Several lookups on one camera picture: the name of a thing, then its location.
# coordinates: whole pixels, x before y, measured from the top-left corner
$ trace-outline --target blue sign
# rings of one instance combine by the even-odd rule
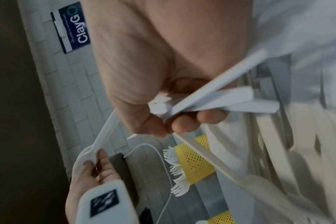
[[[79,2],[51,12],[64,53],[90,44],[89,34]]]

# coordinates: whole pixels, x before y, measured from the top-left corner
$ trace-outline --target yellow mesh cup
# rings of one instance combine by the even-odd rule
[[[206,135],[199,136],[195,140],[210,150]],[[215,167],[189,146],[181,144],[174,147],[174,149],[190,185],[215,172]]]
[[[233,221],[232,215],[229,211],[226,211],[218,216],[210,218],[208,224],[236,224]]]

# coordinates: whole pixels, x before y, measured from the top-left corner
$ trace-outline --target white cable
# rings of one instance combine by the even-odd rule
[[[157,152],[157,154],[160,156],[160,159],[161,159],[161,161],[162,161],[164,170],[165,170],[165,172],[167,173],[167,176],[168,176],[168,178],[169,178],[169,182],[170,182],[170,184],[171,184],[171,188],[173,188],[172,179],[171,179],[171,176],[170,176],[170,174],[169,174],[167,168],[166,168],[165,165],[164,165],[164,160],[163,160],[161,154],[158,152],[158,150],[157,150],[153,145],[151,145],[151,144],[147,144],[147,143],[139,144],[139,145],[137,145],[131,152],[129,152],[129,154],[125,155],[124,158],[128,157],[129,155],[131,155],[131,153],[133,153],[133,152],[135,151],[135,149],[137,149],[138,147],[143,146],[143,145],[147,145],[147,146],[153,148],[153,149]],[[167,202],[165,203],[165,205],[164,205],[164,207],[163,207],[163,209],[162,209],[162,211],[161,211],[161,213],[160,213],[160,215],[159,215],[159,217],[158,217],[158,219],[157,219],[156,224],[158,224],[158,222],[160,221],[160,219],[161,219],[161,217],[162,217],[162,215],[163,215],[163,212],[164,212],[164,210],[166,209],[169,200],[171,199],[171,196],[172,196],[172,193],[169,194],[168,200],[167,200]]]

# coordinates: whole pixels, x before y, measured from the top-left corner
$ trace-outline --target green circular logo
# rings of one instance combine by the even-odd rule
[[[70,7],[68,7],[67,14],[69,16],[74,16],[74,15],[78,14],[78,8],[76,6],[70,6]]]

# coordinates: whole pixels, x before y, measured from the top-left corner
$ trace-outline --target dark brown surface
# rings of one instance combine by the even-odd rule
[[[0,223],[66,223],[68,188],[17,2],[0,0]]]

